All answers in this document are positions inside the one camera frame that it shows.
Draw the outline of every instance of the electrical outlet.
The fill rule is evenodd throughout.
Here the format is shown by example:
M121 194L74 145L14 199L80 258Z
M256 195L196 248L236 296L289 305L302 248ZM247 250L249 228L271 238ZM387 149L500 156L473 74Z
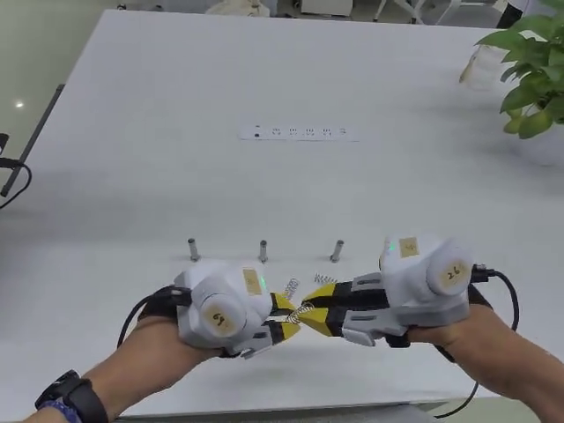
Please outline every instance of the electrical outlet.
M358 142L352 132L344 126L245 126L239 139L258 141L340 141Z

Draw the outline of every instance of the metal rod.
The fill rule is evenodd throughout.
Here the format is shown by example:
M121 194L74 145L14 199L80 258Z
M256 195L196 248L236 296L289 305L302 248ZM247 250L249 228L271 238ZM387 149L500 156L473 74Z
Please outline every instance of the metal rod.
M258 259L262 263L266 263L266 261L268 260L268 256L266 255L266 241L265 240L261 241L261 251L258 254Z
M190 247L190 260L197 262L200 258L202 258L197 253L196 240L194 238L190 238L188 240L188 246Z
M343 249L343 245L345 245L345 242L343 240L338 240L337 244L335 244L333 254L331 254L329 257L332 263L338 262L339 256L341 255L341 249Z

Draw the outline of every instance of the metal spring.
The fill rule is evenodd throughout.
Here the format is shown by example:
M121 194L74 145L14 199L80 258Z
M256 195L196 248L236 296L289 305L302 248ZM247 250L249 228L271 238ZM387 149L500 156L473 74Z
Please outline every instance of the metal spring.
M313 310L315 307L310 302L305 302L301 304L298 308L296 308L288 317L286 321L289 323L300 324L300 315L302 313L306 313L309 310Z
M284 295L284 297L288 301L291 300L293 295L298 290L298 286L300 286L300 281L296 278L291 278L290 282L288 282L288 285L286 285L286 288L284 288L284 293L282 295Z
M327 284L337 284L338 279L332 278L331 276L322 275L320 273L316 273L314 276L314 282L318 285L327 285Z

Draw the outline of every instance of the chair leg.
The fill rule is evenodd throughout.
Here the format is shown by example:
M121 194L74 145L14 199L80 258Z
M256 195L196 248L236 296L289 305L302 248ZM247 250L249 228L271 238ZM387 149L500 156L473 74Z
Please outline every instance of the chair leg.
M447 7L447 10L444 11L441 17L437 19L435 25L440 25L442 21L446 21L449 18L451 18L452 15L456 13L456 11L460 8L461 5L462 5L462 0L450 0L449 7Z
M380 5L378 6L378 10L376 11L376 14L374 15L374 21L378 21L378 19L380 18L380 15L382 14L382 11L384 10L384 6L386 5L386 3L388 2L388 0L381 0Z

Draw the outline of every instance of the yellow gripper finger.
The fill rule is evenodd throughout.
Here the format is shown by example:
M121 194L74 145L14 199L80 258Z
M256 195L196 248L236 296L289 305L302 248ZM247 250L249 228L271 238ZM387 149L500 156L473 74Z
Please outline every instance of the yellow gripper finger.
M314 292L304 298L301 302L309 302L319 297L331 297L335 292L335 286L337 284L327 284L317 288Z
M268 325L271 330L273 345L286 341L300 330L300 326L298 324L289 322L275 322L273 320L267 320L264 324Z
M290 315L296 307L281 293L271 293L271 315Z
M311 308L300 313L300 322L326 337L342 337L346 308Z

